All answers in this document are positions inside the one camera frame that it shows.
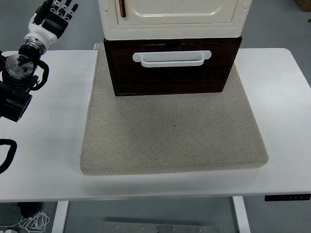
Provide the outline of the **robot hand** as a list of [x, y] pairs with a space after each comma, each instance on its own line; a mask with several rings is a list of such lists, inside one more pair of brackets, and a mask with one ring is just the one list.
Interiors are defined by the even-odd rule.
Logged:
[[46, 0], [38, 7], [31, 18], [25, 38], [33, 37], [45, 47], [56, 43], [65, 32], [69, 21], [78, 9], [78, 4], [71, 5], [67, 0], [64, 4], [60, 0]]

